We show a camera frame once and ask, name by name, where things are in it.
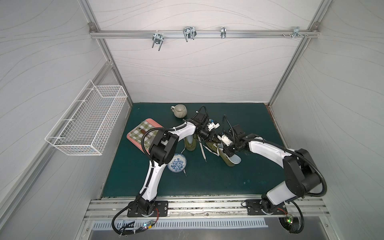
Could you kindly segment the olive green shoe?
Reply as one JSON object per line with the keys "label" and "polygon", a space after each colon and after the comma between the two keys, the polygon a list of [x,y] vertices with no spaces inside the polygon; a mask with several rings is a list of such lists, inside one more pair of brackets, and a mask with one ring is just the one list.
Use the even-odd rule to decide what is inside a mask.
{"label": "olive green shoe", "polygon": [[197,142],[198,142],[198,136],[196,134],[190,135],[190,136],[187,136],[186,138],[184,138],[185,147],[181,151],[181,154],[185,150],[190,151],[190,152],[194,151],[196,149]]}
{"label": "olive green shoe", "polygon": [[217,157],[221,157],[225,164],[229,167],[234,167],[235,165],[238,165],[241,162],[241,158],[239,156],[233,155],[232,157],[229,157],[227,154],[225,154],[224,147],[222,144],[207,142],[205,144],[202,144],[202,147],[204,150],[209,151]]}

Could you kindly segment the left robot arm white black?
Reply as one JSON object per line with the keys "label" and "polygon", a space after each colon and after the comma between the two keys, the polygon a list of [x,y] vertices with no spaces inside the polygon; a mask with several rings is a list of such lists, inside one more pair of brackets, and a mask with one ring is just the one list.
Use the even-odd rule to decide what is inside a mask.
{"label": "left robot arm white black", "polygon": [[197,112],[182,125],[173,128],[152,128],[144,132],[141,144],[149,158],[149,169],[142,189],[131,207],[136,206],[144,216],[150,216],[155,209],[158,186],[165,167],[176,153],[178,142],[196,135],[205,142],[218,143],[216,129],[220,124],[206,114]]}

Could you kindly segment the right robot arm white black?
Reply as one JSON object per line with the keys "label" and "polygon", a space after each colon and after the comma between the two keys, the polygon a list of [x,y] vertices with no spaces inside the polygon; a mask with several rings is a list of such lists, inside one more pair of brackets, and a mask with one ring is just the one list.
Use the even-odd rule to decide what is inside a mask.
{"label": "right robot arm white black", "polygon": [[327,192],[324,176],[315,165],[311,155],[304,149],[291,150],[267,141],[255,134],[222,134],[223,154],[230,160],[237,152],[249,151],[267,158],[279,165],[284,171],[284,181],[262,195],[260,208],[267,215],[284,202],[291,202],[305,196],[322,197]]}

